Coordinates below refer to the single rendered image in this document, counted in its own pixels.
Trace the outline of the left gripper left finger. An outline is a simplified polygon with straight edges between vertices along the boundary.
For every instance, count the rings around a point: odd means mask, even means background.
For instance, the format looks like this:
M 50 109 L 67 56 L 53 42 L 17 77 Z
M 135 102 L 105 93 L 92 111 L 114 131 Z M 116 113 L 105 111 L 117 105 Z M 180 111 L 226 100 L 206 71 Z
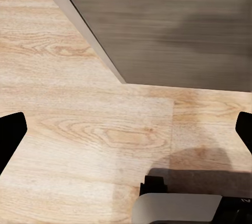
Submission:
M 27 132 L 23 112 L 0 118 L 0 175 Z

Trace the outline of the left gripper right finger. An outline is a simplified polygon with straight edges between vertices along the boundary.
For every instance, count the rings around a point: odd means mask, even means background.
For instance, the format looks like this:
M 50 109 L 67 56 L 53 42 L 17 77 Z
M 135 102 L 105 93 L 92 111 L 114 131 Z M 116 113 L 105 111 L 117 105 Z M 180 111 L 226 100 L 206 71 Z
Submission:
M 241 111 L 235 130 L 252 154 L 252 114 Z

